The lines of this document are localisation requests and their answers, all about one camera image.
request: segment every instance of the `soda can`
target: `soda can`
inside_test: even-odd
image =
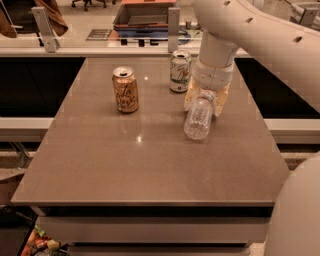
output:
[[[170,89],[174,92],[185,92],[191,73],[191,54],[186,50],[176,50],[170,60]]]
[[[137,80],[131,67],[118,67],[112,76],[118,110],[132,113],[139,108]]]

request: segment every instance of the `black cabinet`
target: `black cabinet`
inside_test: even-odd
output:
[[[319,119],[320,114],[253,58],[235,62],[264,118]]]
[[[0,58],[0,116],[55,116],[84,60]]]

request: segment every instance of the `box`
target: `box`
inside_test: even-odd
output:
[[[114,29],[168,28],[168,8],[175,6],[175,0],[122,1],[114,20]]]

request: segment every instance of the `gray table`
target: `gray table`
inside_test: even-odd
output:
[[[141,216],[97,215],[90,208],[272,208],[288,169],[239,71],[222,115],[213,120],[208,138],[196,143],[183,132],[185,94],[169,90],[169,62],[169,57],[88,58],[12,202],[33,207],[52,236],[69,242],[263,240],[268,218],[260,217],[266,216],[160,214],[144,216],[149,225],[142,227]],[[140,108],[132,114],[116,108],[111,78],[121,65],[133,67],[137,76]],[[92,209],[92,216],[46,214],[61,207]],[[181,229],[177,223],[188,224]],[[79,225],[87,232],[79,234]]]

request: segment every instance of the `clear plastic bottle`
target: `clear plastic bottle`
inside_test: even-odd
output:
[[[202,92],[192,103],[184,124],[184,132],[192,140],[203,140],[210,131],[213,96]]]

